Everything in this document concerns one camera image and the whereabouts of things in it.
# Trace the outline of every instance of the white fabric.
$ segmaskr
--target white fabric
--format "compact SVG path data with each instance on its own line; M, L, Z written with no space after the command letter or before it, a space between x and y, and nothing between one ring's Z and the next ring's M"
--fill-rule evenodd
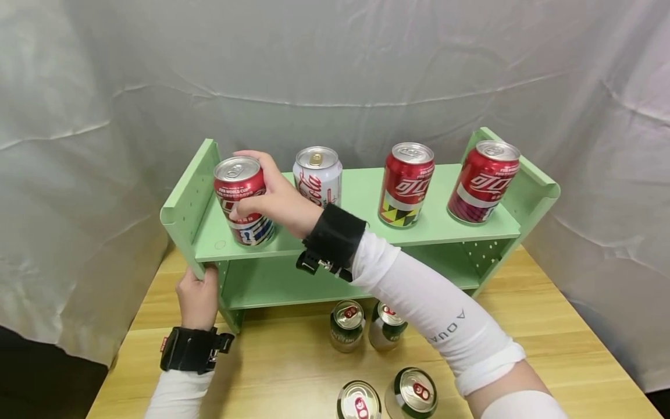
M567 414L549 394L527 390L494 401L482 419L567 419Z
M214 372L164 371L151 397L145 419L197 419Z
M440 352L462 396L525 359L477 302L439 273L366 231L352 267L358 286L390 306Z
M563 186L527 249L645 390L670 387L669 12L4 1L0 324L109 364L165 247L157 210L206 137L290 171L315 143L345 168L407 140L457 162L487 125Z

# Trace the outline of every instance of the red can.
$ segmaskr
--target red can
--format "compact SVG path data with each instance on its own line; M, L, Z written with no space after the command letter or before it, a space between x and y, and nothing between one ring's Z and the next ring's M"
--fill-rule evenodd
M459 221L486 222L519 171L519 150L501 141L480 141L466 156L447 209Z
M248 197L265 194L263 169L255 158L240 156L225 159L214 168L214 191L221 203L232 236L241 245L267 243L276 232L275 223L258 213L232 221L230 212Z
M419 220L433 177L433 151L419 143L393 146L386 159L379 198L379 218L393 227L411 227Z

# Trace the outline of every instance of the aluminum can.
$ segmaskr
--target aluminum can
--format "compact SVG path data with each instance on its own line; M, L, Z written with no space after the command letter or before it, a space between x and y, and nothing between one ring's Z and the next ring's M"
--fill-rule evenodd
M381 401L365 381L344 385L337 397L337 419L381 419Z
M411 227L419 220L435 163L433 151L419 143L393 146L386 159L379 199L379 218L393 227Z
M365 313L354 300L342 300L330 312L330 343L340 352L349 353L362 341Z
M240 200L265 193L263 169L258 160L246 156L231 157L216 165L214 191L237 243L258 246L275 236L275 223L258 213L237 221L230 219L230 212Z
M400 318L389 306L378 301L375 304L368 330L370 344L377 351L390 351L400 343L400 337L407 328L407 322Z
M508 143L478 142L466 156L447 209L459 221L486 222L519 171L519 150Z
M342 163L328 147L307 147L295 156L293 181L300 194L322 208L342 202Z
M387 388L384 405L391 419L429 418L438 408L435 383L418 368L402 369Z

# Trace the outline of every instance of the table surface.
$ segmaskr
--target table surface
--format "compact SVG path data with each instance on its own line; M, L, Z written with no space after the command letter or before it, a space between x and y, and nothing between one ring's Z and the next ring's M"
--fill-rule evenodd
M161 372L160 345L180 323L174 286L185 267L178 251L167 254L89 418L143 417ZM571 418L660 418L524 249L511 255L478 301L524 346ZM437 384L434 418L472 417L447 365L412 328L388 353L376 352L367 341L351 354L331 348L332 305L248 310L231 354L219 357L201 417L333 418L346 382L363 379L382 395L395 373L410 365L426 370ZM225 328L220 316L217 323Z

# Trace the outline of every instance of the can top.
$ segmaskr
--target can top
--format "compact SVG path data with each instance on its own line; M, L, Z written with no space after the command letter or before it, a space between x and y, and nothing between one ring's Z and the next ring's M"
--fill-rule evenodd
M379 317L384 323L391 326L400 326L401 324L405 324L405 321L397 314L395 314L395 311L391 310L389 306L382 302L377 304L377 313L379 313Z
M214 177L227 182L241 182L254 176L260 169L261 164L253 157L231 157L216 165Z
M433 150L419 143L398 143L391 149L393 157L408 164L432 162L435 158Z
M335 323L343 329L354 329L363 323L363 308L354 300L342 300L333 308Z
M438 408L438 395L433 379L424 371L408 367L393 382L395 398L412 418L429 418Z
M518 148L503 141L487 139L479 141L475 147L482 156L498 162L514 162L521 157Z
M351 381L340 390L338 419L381 419L381 403L375 389L365 381Z
M316 145L314 147L307 147L298 152L295 156L295 161L307 169L327 169L338 162L338 155L332 148L321 147Z

